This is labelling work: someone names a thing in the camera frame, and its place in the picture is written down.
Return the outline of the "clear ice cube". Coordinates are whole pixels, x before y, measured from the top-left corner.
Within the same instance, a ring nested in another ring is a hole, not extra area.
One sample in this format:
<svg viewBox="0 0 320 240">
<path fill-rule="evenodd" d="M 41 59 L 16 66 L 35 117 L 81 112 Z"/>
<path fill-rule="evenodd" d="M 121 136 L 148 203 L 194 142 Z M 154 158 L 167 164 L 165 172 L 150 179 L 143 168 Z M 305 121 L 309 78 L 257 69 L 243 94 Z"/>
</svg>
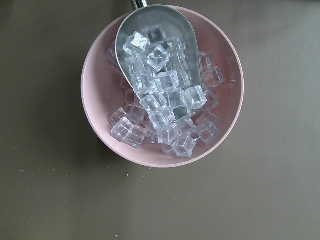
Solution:
<svg viewBox="0 0 320 240">
<path fill-rule="evenodd" d="M 202 87 L 196 85 L 185 90 L 185 101 L 191 115 L 195 115 L 206 104 L 207 98 Z"/>
<path fill-rule="evenodd" d="M 191 157 L 195 146 L 196 142 L 190 133 L 182 134 L 171 145 L 178 157 Z"/>
<path fill-rule="evenodd" d="M 146 47 L 149 45 L 149 39 L 141 33 L 135 31 L 126 39 L 126 42 L 123 45 L 123 50 L 129 56 L 143 54 L 146 50 Z"/>
<path fill-rule="evenodd" d="M 146 62 L 156 72 L 159 72 L 170 59 L 171 54 L 160 44 L 152 44 L 145 48 Z"/>
</svg>

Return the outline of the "pink bowl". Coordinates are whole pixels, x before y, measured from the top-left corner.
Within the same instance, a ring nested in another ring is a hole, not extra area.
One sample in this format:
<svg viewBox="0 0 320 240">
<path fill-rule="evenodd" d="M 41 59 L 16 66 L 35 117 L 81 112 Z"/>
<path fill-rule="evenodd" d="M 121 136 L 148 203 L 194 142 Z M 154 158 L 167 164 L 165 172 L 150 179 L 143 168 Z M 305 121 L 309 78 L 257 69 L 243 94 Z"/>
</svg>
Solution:
<svg viewBox="0 0 320 240">
<path fill-rule="evenodd" d="M 191 23 L 198 47 L 213 55 L 225 78 L 215 89 L 219 107 L 215 114 L 221 119 L 219 134 L 210 143 L 198 143 L 191 157 L 166 155 L 158 144 L 134 148 L 111 137 L 108 119 L 125 104 L 120 88 L 120 75 L 112 69 L 106 56 L 125 19 L 122 15 L 111 22 L 96 38 L 85 59 L 81 76 L 81 97 L 88 121 L 101 141 L 117 155 L 133 163 L 151 168 L 174 168 L 196 162 L 214 151 L 230 134 L 237 122 L 244 99 L 245 79 L 239 56 L 225 33 L 212 21 L 187 8 L 177 7 Z"/>
</svg>

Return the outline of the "metal ice scoop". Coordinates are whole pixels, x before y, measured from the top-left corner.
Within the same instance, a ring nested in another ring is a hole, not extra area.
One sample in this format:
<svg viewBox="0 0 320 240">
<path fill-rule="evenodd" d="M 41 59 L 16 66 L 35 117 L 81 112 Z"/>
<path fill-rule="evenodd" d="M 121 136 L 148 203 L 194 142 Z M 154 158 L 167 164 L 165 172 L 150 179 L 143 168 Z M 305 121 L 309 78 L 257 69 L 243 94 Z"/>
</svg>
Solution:
<svg viewBox="0 0 320 240">
<path fill-rule="evenodd" d="M 198 42 L 189 20 L 173 7 L 161 4 L 148 5 L 146 0 L 133 0 L 131 3 L 134 11 L 122 22 L 115 38 L 116 59 L 129 85 L 134 86 L 130 79 L 129 69 L 125 64 L 125 51 L 123 50 L 125 40 L 134 31 L 145 34 L 146 27 L 156 24 L 163 27 L 167 37 L 181 37 L 188 50 L 187 60 L 190 66 L 191 85 L 201 85 L 202 75 Z"/>
</svg>

